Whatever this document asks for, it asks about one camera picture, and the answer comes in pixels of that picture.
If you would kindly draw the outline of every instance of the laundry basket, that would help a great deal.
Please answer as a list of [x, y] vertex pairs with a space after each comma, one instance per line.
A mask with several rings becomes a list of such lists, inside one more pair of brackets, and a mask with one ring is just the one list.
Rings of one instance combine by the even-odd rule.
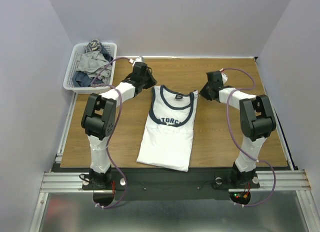
[[[74, 46], [71, 57], [69, 60], [68, 67], [66, 69], [64, 81], [63, 81], [63, 87], [67, 90], [73, 90], [76, 93], [79, 94], [90, 94], [90, 93], [103, 93], [108, 91], [110, 88], [106, 86], [101, 87], [80, 87], [77, 88], [74, 86], [74, 83], [72, 81], [72, 77], [76, 72], [76, 69], [78, 67], [77, 57], [80, 54], [85, 53], [85, 48], [88, 45], [88, 43], [79, 43]], [[117, 46], [114, 43], [102, 43], [103, 47], [109, 52], [113, 58], [116, 58], [117, 55]], [[115, 73], [115, 66], [116, 62], [113, 62], [112, 64], [112, 71], [110, 76], [110, 85], [112, 84], [112, 81], [114, 79], [114, 73]]]

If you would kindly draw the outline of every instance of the wall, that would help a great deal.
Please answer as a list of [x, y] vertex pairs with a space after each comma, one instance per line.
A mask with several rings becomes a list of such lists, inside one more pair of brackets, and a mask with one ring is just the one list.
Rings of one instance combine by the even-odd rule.
[[73, 44], [119, 55], [257, 56], [290, 0], [50, 0]]
[[320, 0], [291, 0], [257, 60], [292, 157], [320, 209]]
[[0, 0], [0, 225], [28, 231], [71, 94], [72, 44], [49, 0]]

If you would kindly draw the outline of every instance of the jersey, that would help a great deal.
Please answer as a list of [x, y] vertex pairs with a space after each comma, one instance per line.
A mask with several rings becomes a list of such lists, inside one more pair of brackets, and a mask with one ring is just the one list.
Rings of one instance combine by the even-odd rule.
[[181, 94], [164, 85], [153, 87], [137, 162], [188, 171], [197, 100], [198, 91]]

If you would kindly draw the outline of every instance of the shirt tag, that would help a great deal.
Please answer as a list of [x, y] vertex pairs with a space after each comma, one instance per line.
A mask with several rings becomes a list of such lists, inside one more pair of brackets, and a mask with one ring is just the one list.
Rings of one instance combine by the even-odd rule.
[[182, 97], [183, 97], [182, 95], [176, 94], [175, 99], [180, 100], [182, 99]]

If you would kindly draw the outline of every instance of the table top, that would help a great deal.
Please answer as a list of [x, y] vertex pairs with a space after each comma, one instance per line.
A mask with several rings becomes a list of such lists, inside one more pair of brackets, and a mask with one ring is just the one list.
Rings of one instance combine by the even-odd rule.
[[[256, 88], [247, 93], [256, 95], [265, 93], [254, 59], [146, 59], [146, 63], [152, 68], [157, 85], [166, 85], [176, 92], [200, 91], [207, 82], [206, 72], [235, 67], [246, 70], [256, 81]], [[113, 84], [116, 86], [131, 72], [132, 67], [127, 61], [117, 61]], [[228, 75], [226, 85], [252, 86], [251, 80], [241, 72], [226, 71], [226, 74]], [[90, 166], [90, 145], [84, 129], [81, 128], [88, 96], [77, 96], [61, 167]], [[152, 167], [136, 162], [151, 100], [152, 90], [148, 89], [123, 104], [118, 126], [109, 145], [110, 154], [119, 167]], [[240, 129], [240, 114], [235, 108], [230, 108], [230, 121], [234, 136], [241, 144], [243, 134]], [[239, 150], [228, 131], [226, 105], [199, 96], [189, 166], [230, 167], [238, 154]], [[264, 143], [259, 159], [268, 160], [273, 166], [287, 166], [277, 131], [274, 131]]]

